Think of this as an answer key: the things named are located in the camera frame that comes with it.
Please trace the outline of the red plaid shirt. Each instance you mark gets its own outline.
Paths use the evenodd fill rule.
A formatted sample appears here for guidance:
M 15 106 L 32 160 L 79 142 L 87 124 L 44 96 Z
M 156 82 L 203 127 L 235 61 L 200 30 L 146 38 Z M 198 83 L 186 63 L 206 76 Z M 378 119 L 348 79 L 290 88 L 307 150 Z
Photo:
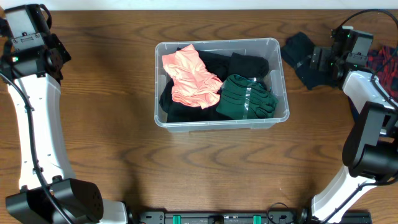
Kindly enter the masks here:
M 367 68 L 377 71 L 379 83 L 387 94 L 397 102 L 397 54 L 395 48 L 384 45 L 368 52 Z

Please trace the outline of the dark cloth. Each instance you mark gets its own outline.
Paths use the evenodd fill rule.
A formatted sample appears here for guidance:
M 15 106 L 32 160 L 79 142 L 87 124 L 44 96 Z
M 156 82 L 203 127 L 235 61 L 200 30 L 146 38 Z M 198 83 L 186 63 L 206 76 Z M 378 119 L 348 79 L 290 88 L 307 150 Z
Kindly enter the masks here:
M 307 35 L 298 32 L 285 41 L 280 54 L 287 64 L 295 70 L 295 74 L 308 90 L 320 85 L 336 87 L 337 83 L 328 72 L 310 68 L 314 48 L 315 44 Z

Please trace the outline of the black cloth with band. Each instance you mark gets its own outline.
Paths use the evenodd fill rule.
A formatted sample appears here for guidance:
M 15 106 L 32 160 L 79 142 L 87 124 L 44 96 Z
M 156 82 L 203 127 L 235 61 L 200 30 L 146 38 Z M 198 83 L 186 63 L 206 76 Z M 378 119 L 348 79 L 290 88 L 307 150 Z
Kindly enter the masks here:
M 230 57 L 228 75 L 245 78 L 264 78 L 269 72 L 269 62 L 262 57 L 233 53 Z

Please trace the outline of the green cloth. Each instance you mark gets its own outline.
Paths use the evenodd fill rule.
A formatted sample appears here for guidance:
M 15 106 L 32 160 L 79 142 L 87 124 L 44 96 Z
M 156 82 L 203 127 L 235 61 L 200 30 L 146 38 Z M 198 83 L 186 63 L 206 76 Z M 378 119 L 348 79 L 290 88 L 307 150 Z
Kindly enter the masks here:
M 235 120 L 271 119 L 278 102 L 255 78 L 233 74 L 223 83 L 216 111 Z

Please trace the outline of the large black shirt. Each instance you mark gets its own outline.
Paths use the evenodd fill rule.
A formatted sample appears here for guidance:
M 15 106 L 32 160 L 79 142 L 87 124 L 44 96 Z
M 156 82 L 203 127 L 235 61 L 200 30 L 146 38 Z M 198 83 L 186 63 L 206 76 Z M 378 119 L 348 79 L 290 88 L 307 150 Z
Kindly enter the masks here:
M 215 74 L 222 82 L 228 77 L 228 67 L 230 57 L 212 52 L 197 50 L 200 58 L 205 63 L 206 69 Z M 222 121 L 230 120 L 229 117 L 219 114 L 216 111 L 217 104 L 202 109 L 200 107 L 194 108 L 185 106 L 181 103 L 176 103 L 172 100 L 172 87 L 174 82 L 170 77 L 170 81 L 166 84 L 159 100 L 159 105 L 164 112 L 167 113 L 168 123 L 181 122 L 199 122 L 199 121 Z

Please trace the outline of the pink cloth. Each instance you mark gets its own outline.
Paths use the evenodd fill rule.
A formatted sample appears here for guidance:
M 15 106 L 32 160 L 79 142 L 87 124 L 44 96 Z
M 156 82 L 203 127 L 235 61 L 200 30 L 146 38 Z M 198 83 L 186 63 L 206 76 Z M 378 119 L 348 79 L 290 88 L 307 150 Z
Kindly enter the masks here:
M 171 77 L 172 100 L 189 107 L 209 108 L 220 100 L 223 82 L 206 69 L 192 44 L 162 56 L 164 70 Z

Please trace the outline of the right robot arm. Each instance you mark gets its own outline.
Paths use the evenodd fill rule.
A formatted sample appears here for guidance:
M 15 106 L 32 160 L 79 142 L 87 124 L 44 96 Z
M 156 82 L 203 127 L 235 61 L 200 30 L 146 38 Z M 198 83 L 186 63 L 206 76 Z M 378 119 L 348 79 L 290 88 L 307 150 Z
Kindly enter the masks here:
M 310 66 L 338 82 L 358 117 L 343 146 L 342 167 L 311 199 L 301 223 L 339 223 L 365 193 L 397 182 L 397 103 L 366 67 L 373 35 L 339 26 L 331 37 L 332 47 L 315 47 Z

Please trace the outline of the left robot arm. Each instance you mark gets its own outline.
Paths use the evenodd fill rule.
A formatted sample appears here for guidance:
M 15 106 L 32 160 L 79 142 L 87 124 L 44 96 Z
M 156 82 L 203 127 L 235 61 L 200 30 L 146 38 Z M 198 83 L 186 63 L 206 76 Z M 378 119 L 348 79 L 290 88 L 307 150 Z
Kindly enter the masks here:
M 1 19 L 7 37 L 1 78 L 16 110 L 21 145 L 19 192 L 6 197 L 6 209 L 21 223 L 127 223 L 125 204 L 78 180 L 68 159 L 60 83 L 71 56 L 51 26 L 43 4 L 6 9 Z

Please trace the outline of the clear plastic storage bin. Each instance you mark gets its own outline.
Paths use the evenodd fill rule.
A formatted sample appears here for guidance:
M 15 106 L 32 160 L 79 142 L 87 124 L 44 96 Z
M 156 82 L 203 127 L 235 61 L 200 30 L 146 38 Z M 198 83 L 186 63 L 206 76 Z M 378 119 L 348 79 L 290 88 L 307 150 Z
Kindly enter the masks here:
M 174 53 L 178 48 L 192 44 L 196 50 L 230 56 L 236 52 L 241 55 L 263 57 L 269 62 L 269 73 L 264 78 L 267 89 L 278 99 L 274 117 L 271 119 L 244 119 L 224 121 L 198 121 L 184 123 L 168 123 L 168 114 L 160 107 L 159 100 L 170 77 L 164 70 L 162 56 Z M 287 121 L 290 116 L 287 98 L 280 44 L 274 38 L 236 39 L 236 40 L 204 40 L 186 42 L 161 42 L 155 47 L 155 93 L 154 121 L 161 127 L 172 132 L 189 132 L 212 129 L 269 129 L 277 123 Z

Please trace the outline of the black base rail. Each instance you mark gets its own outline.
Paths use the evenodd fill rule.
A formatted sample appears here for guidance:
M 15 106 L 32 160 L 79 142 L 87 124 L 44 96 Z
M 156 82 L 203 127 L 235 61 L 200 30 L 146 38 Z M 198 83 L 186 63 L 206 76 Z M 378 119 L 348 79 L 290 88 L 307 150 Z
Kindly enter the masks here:
M 268 224 L 300 223 L 295 212 L 273 211 L 269 213 L 168 213 L 143 212 L 139 223 L 144 224 Z

